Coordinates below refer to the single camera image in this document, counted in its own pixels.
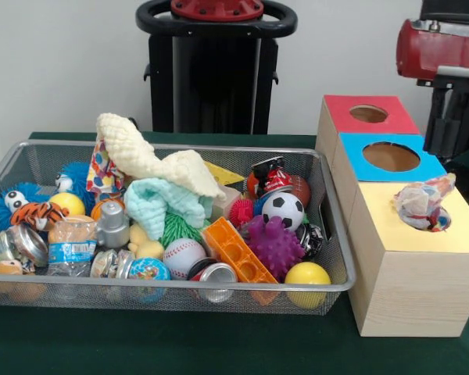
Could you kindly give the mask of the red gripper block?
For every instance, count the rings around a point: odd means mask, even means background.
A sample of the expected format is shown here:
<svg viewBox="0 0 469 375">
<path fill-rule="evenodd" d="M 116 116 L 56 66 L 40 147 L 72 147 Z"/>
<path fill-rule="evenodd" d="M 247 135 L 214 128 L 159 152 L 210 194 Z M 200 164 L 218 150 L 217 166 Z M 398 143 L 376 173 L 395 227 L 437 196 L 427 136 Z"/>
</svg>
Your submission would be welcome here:
<svg viewBox="0 0 469 375">
<path fill-rule="evenodd" d="M 438 75 L 469 79 L 469 24 L 405 20 L 396 44 L 400 76 L 433 81 Z M 428 153 L 459 155 L 469 144 L 469 80 L 457 80 L 444 115 L 447 81 L 433 81 L 425 134 Z"/>
</svg>

